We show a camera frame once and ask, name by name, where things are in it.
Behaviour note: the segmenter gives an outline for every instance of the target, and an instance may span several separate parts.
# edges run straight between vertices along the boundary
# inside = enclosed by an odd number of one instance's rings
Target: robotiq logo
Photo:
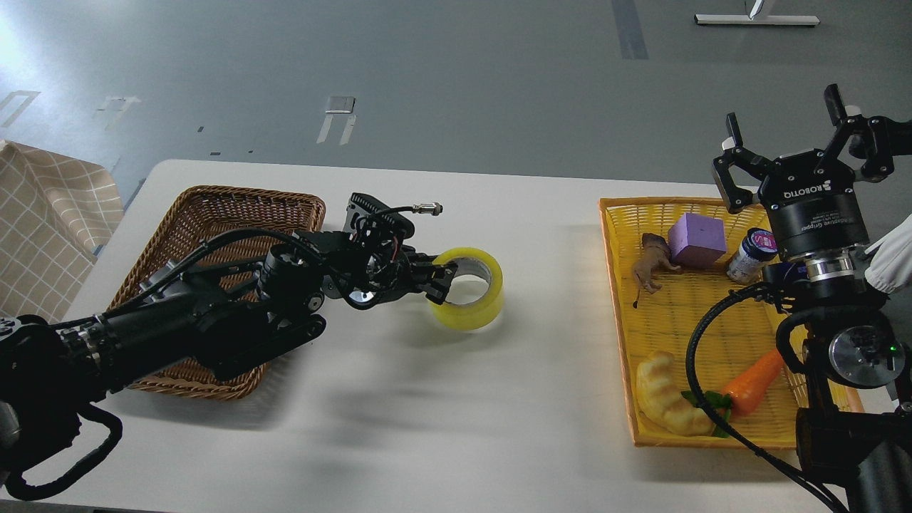
[[[797,191],[785,191],[784,193],[782,193],[782,196],[784,196],[785,199],[797,198],[798,196],[804,196],[807,194],[814,194],[814,193],[821,193],[823,191],[829,191],[829,190],[830,190],[830,181],[825,180],[820,185],[814,185],[812,187],[805,187],[803,189],[798,189]]]

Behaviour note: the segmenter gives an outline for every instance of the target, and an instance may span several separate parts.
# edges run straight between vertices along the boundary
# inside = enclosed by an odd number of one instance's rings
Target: jar
[[[735,283],[750,284],[760,273],[761,267],[772,260],[778,252],[772,233],[762,228],[747,231],[738,252],[731,257],[725,274]]]

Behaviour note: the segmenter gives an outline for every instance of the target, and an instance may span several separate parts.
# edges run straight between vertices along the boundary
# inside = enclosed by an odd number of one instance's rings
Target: wicker basket
[[[169,259],[180,260],[190,253],[200,244],[201,239],[216,236],[226,230],[250,226],[285,233],[296,229],[316,231],[323,225],[325,213],[323,200],[310,194],[210,185],[187,189],[165,214],[110,306],[116,307],[138,294],[141,282],[163,267]],[[272,244],[275,241],[268,237],[241,241],[219,249],[204,258],[200,264],[211,265],[257,257],[264,255]],[[231,287],[247,277],[249,274],[224,278],[222,287]],[[253,295],[247,299],[256,300]],[[131,388],[180,397],[222,401],[240,399],[260,383],[267,365],[228,382],[219,382],[209,370],[195,360],[188,359],[133,383]]]
[[[725,276],[724,268],[747,230],[753,226],[769,229],[766,213],[758,206],[730,215],[718,199],[623,198],[599,202],[608,275],[614,296],[621,371],[626,389],[627,419],[635,445],[688,447],[742,447],[733,439],[711,436],[680,436],[666,431],[639,411],[633,376],[637,366],[655,350],[671,352],[678,363],[674,377],[687,388],[684,354],[694,327],[706,311],[738,284]],[[680,274],[659,271],[655,278],[664,287],[654,295],[643,295],[633,308],[637,284],[630,269],[641,254],[643,233],[667,236],[668,230],[685,213],[721,219],[725,225],[729,252],[706,270],[687,269]],[[700,341],[697,374],[705,390],[719,390],[731,378],[750,367],[775,346],[775,328],[782,316],[763,303],[746,301],[718,317]],[[793,332],[793,344],[800,347],[804,329]],[[834,401],[842,409],[860,410],[854,389],[831,383]],[[786,369],[782,379],[766,393],[760,408],[732,425],[766,449],[794,449],[794,422],[798,406],[807,405],[802,375]]]

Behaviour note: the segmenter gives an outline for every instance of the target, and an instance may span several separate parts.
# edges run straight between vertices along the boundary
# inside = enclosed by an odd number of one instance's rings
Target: white table
[[[125,391],[102,402],[124,438],[54,502],[187,513],[824,511],[748,451],[630,442],[597,200],[715,197],[714,186],[167,161],[68,319],[108,305],[174,198],[196,184],[316,194],[324,229],[340,229],[353,191],[390,205],[439,201],[440,217],[412,216],[410,242],[494,255],[503,314],[467,334],[436,323],[418,295],[365,312],[328,302],[324,335],[245,400]],[[86,431],[26,478],[54,477],[100,441]]]

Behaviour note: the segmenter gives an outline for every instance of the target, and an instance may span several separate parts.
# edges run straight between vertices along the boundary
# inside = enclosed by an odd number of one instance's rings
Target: yellow plastic basket
[[[725,276],[725,264],[749,228],[769,229],[766,213],[759,206],[751,206],[730,215],[720,200],[709,198],[603,198],[599,206],[615,305],[627,419],[634,445],[742,447],[730,438],[680,436],[666,431],[639,411],[634,381],[637,366],[652,351],[662,350],[675,355],[679,364],[674,371],[675,383],[681,390],[688,388],[684,354],[690,334],[713,304],[729,290],[740,287]],[[663,289],[653,295],[644,292],[639,308],[634,309],[637,284],[631,268],[641,255],[640,237],[653,233],[667,238],[668,230],[685,213],[721,219],[729,252],[710,269],[658,271],[654,279]],[[775,328],[781,319],[773,307],[754,301],[742,302],[716,318],[700,340],[697,352],[697,375],[703,389],[719,390],[771,350],[775,346]],[[803,329],[795,330],[793,344],[800,347],[804,337]],[[841,409],[861,411],[854,389],[834,383],[830,388]],[[770,387],[757,411],[746,418],[732,419],[732,425],[763,448],[794,449],[794,419],[799,405],[807,405],[803,376],[786,369],[782,378]]]

